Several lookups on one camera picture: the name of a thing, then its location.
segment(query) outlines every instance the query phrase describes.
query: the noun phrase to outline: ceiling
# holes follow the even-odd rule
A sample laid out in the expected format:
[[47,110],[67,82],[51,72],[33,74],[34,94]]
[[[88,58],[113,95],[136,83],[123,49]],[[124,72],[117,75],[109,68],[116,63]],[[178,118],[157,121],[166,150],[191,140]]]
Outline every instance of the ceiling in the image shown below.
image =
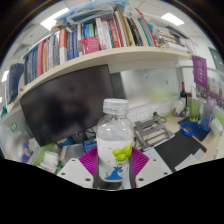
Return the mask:
[[[4,86],[5,83],[1,83],[3,73],[9,70],[12,63],[22,63],[21,57],[27,51],[29,47],[35,44],[37,41],[41,40],[45,36],[49,35],[50,32],[40,25],[49,16],[54,13],[64,9],[64,8],[75,8],[82,4],[91,2],[91,0],[64,0],[56,3],[55,5],[49,7],[37,17],[35,17],[25,28],[21,31],[21,34],[17,37],[14,44],[8,51],[4,62],[0,69],[0,97],[3,96],[4,99]],[[156,16],[163,16],[164,14],[170,12],[177,16],[179,19],[184,21],[185,24],[180,25],[187,34],[192,37],[204,37],[207,38],[203,31],[189,18],[186,14],[178,10],[176,7],[163,2],[161,0],[129,0],[129,4],[135,8],[139,8],[140,11],[147,14],[152,14]],[[0,104],[0,108],[4,105],[4,100]]]

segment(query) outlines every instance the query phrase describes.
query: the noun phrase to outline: monitor screen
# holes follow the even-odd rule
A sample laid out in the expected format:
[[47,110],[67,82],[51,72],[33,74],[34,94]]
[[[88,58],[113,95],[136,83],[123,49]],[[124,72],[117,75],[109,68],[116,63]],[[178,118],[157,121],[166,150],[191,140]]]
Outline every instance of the monitor screen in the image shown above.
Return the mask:
[[114,98],[108,65],[71,72],[24,94],[21,106],[40,146],[97,125],[103,101]]

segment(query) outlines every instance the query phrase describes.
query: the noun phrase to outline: plastic bottle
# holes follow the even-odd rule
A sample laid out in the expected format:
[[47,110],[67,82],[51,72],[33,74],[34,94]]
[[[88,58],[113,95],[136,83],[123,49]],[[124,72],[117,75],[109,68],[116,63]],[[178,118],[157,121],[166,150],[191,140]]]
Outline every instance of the plastic bottle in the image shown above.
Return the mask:
[[208,97],[207,103],[204,105],[201,127],[204,131],[210,131],[210,124],[213,118],[216,100]]
[[128,164],[134,138],[133,125],[127,118],[129,102],[105,99],[103,112],[105,116],[98,122],[96,134],[99,176],[107,185],[122,183],[129,175]]

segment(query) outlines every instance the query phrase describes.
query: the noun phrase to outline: shelf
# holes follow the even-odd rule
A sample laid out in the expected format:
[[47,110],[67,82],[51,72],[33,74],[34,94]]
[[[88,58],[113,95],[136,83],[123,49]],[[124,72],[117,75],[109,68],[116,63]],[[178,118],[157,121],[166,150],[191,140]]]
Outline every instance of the shelf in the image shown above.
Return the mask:
[[[103,64],[108,64],[110,66],[140,61],[181,61],[190,59],[192,59],[191,54],[182,51],[175,51],[157,47],[125,47],[98,51],[67,61],[64,64],[49,70],[48,72],[35,79],[33,82],[29,83],[25,87],[22,95],[28,93],[33,88],[51,79],[73,71],[93,66]],[[12,109],[19,105],[20,101],[18,100]]]

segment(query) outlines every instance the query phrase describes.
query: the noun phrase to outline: purple poster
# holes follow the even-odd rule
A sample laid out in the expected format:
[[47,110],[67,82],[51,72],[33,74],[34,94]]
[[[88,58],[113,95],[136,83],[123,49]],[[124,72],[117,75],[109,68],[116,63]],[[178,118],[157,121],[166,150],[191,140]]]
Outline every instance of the purple poster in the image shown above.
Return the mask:
[[207,88],[208,75],[206,59],[193,55],[192,60],[194,65],[194,82],[199,86]]

